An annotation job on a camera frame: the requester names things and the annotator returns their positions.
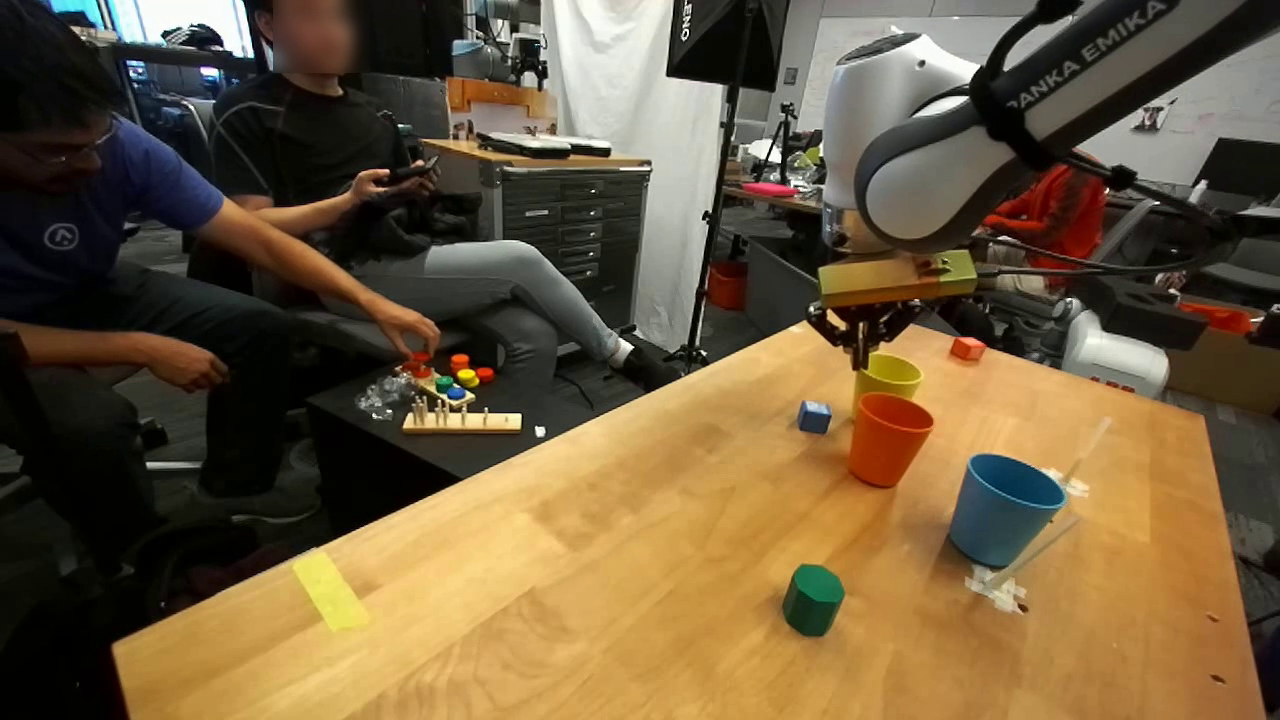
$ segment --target blue shirt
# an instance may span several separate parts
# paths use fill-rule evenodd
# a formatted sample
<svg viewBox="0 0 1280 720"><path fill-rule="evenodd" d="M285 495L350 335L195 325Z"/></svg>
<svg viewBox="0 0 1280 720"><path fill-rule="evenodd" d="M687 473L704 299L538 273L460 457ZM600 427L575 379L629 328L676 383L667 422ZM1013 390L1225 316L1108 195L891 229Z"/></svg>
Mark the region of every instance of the blue shirt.
<svg viewBox="0 0 1280 720"><path fill-rule="evenodd" d="M100 161L100 174L64 195L0 188L0 316L25 320L55 295L103 279L116 270L128 218L191 233L225 205L225 191L126 118L116 118Z"/></svg>

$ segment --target cup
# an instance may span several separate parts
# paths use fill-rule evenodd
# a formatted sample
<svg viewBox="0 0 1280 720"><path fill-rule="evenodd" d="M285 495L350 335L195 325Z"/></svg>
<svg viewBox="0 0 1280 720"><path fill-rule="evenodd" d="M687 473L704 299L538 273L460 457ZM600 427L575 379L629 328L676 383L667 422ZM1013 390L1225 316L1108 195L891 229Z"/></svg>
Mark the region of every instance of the cup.
<svg viewBox="0 0 1280 720"><path fill-rule="evenodd" d="M917 390L921 390L917 364L873 354L868 367L855 374L852 409L860 403L860 395L917 395Z"/></svg>
<svg viewBox="0 0 1280 720"><path fill-rule="evenodd" d="M1070 493L1042 468L981 453L966 465L950 542L985 570L1010 570L1066 499Z"/></svg>
<svg viewBox="0 0 1280 720"><path fill-rule="evenodd" d="M849 445L849 473L864 484L891 488L911 468L930 432L930 409L903 395L860 395Z"/></svg>

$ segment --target curtain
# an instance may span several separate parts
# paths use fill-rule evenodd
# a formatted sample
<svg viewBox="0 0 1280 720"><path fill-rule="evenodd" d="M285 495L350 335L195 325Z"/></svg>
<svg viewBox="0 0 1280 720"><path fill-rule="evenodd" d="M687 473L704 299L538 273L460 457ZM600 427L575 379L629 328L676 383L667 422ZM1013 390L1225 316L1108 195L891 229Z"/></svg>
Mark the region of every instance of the curtain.
<svg viewBox="0 0 1280 720"><path fill-rule="evenodd" d="M543 0L550 91L559 133L605 133L652 161L637 325L686 343L719 151L719 84L667 82L671 0Z"/></svg>

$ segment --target gray pants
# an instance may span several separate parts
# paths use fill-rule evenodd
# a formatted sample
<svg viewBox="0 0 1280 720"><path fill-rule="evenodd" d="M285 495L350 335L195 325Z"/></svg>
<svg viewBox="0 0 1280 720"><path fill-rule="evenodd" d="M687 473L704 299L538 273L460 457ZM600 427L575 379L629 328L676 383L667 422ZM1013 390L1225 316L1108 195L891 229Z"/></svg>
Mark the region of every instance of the gray pants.
<svg viewBox="0 0 1280 720"><path fill-rule="evenodd" d="M612 359L620 354L620 335L600 320L585 292L526 239L431 245L425 255L358 265L354 277L436 325L498 306L526 306L594 359Z"/></svg>

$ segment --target yellow cup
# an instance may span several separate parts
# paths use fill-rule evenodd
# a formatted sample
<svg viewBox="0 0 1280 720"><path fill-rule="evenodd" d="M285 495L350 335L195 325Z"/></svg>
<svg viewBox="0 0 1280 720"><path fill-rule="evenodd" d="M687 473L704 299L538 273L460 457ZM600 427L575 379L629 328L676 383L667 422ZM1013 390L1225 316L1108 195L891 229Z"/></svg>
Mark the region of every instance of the yellow cup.
<svg viewBox="0 0 1280 720"><path fill-rule="evenodd" d="M917 395L917 390L921 390L917 364L908 364L900 356L873 354L868 367L855 374L852 409L864 395Z"/></svg>

